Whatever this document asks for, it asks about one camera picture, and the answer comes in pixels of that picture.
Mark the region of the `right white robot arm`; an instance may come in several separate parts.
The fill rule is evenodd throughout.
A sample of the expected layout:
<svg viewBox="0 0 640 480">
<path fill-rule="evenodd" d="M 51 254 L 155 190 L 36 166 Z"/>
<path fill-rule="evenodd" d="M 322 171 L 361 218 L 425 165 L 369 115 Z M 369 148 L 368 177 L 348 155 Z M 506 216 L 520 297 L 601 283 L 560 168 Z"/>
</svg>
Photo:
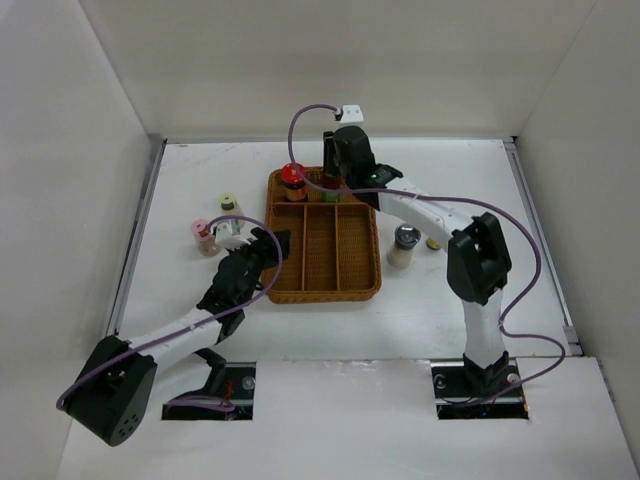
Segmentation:
<svg viewBox="0 0 640 480">
<path fill-rule="evenodd" d="M 375 160 L 359 126 L 325 132 L 323 148 L 324 169 L 339 176 L 359 201 L 416 227 L 446 252 L 447 283 L 464 311 L 464 384 L 471 396 L 493 392 L 509 362 L 499 317 L 512 262 L 499 220 L 426 200 L 400 170 Z"/>
</svg>

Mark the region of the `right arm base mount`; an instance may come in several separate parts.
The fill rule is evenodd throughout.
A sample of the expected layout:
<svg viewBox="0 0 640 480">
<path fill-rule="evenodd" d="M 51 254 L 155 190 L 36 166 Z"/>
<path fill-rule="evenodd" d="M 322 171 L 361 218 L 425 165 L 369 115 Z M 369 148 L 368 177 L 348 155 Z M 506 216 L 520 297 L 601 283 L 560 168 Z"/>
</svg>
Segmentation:
<svg viewBox="0 0 640 480">
<path fill-rule="evenodd" d="M 462 361 L 433 362 L 431 375 L 439 420 L 529 419 L 521 387 L 488 400 L 488 397 L 520 380 L 515 360 L 510 360 L 505 371 L 488 387 L 473 385 Z"/>
</svg>

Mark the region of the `red lid sauce jar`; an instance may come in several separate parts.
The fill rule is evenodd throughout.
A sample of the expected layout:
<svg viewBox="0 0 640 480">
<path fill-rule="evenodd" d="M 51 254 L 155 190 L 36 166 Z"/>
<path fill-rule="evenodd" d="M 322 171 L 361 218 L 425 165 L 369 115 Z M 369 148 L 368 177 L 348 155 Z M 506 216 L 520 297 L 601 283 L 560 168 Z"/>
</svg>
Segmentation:
<svg viewBox="0 0 640 480">
<path fill-rule="evenodd" d="M 286 200 L 305 202 L 308 198 L 305 182 L 306 169 L 302 165 L 291 162 L 282 167 L 280 174 Z"/>
</svg>

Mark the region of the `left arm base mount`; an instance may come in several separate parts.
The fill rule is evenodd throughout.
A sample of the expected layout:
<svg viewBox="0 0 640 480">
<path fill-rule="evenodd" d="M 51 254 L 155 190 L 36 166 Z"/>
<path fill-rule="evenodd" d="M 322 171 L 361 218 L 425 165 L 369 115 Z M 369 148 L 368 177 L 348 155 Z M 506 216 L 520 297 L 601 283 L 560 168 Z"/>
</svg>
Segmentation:
<svg viewBox="0 0 640 480">
<path fill-rule="evenodd" d="M 204 385 L 180 394 L 162 407 L 164 421 L 251 421 L 257 364 L 229 363 L 210 348 L 195 354 L 209 367 Z"/>
</svg>

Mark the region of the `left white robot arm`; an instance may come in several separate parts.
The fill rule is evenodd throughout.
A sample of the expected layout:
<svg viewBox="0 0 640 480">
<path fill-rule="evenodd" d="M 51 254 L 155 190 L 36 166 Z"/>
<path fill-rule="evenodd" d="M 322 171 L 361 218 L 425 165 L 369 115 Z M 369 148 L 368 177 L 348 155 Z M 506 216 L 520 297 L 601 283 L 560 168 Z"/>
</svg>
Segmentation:
<svg viewBox="0 0 640 480">
<path fill-rule="evenodd" d="M 262 273 L 280 270 L 288 259 L 289 230 L 258 226 L 251 234 L 252 240 L 219 262 L 211 286 L 186 315 L 134 339 L 100 340 L 56 408 L 111 447 L 131 437 L 145 416 L 156 376 L 233 335 L 244 309 L 271 287 L 260 282 Z"/>
</svg>

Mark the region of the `green label yellow cap bottle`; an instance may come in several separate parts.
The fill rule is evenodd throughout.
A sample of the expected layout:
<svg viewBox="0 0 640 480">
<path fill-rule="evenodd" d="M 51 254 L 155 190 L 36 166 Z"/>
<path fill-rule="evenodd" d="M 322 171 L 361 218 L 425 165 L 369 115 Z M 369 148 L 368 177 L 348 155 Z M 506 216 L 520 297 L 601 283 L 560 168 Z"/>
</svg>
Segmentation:
<svg viewBox="0 0 640 480">
<path fill-rule="evenodd" d="M 340 194 L 336 193 L 341 187 L 341 178 L 327 173 L 322 174 L 322 201 L 325 203 L 338 203 Z"/>
</svg>

